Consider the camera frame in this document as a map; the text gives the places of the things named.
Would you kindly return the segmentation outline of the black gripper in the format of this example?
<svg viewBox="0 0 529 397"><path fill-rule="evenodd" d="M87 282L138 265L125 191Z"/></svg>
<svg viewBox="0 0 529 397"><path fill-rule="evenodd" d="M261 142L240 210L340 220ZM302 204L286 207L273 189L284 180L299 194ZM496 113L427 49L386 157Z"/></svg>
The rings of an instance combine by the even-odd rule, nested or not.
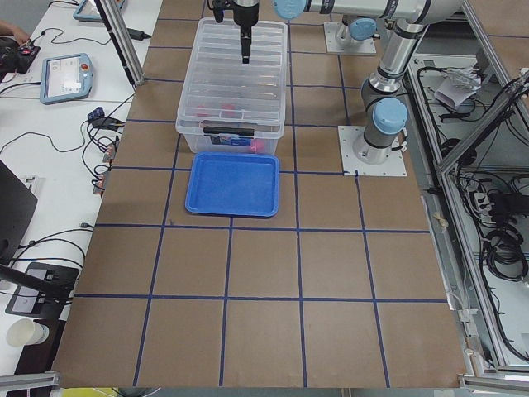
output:
<svg viewBox="0 0 529 397"><path fill-rule="evenodd" d="M212 0L207 2L217 23L223 22L224 11L232 11L233 19L240 26L242 63L250 63L252 27L259 20L260 2L258 0Z"/></svg>

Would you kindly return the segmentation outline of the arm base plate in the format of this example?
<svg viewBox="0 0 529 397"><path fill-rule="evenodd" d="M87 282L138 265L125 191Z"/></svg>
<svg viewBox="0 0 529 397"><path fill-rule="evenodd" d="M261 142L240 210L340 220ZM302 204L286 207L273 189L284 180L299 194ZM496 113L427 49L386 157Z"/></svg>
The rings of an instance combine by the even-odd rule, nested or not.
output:
<svg viewBox="0 0 529 397"><path fill-rule="evenodd" d="M406 177L403 159L405 149L398 138L390 147L377 149L370 146L364 137L363 126L339 126L341 163L344 175Z"/></svg>
<svg viewBox="0 0 529 397"><path fill-rule="evenodd" d="M376 55L374 40L370 37L357 41L350 36L349 29L341 22L325 22L323 25L326 52L335 55Z"/></svg>

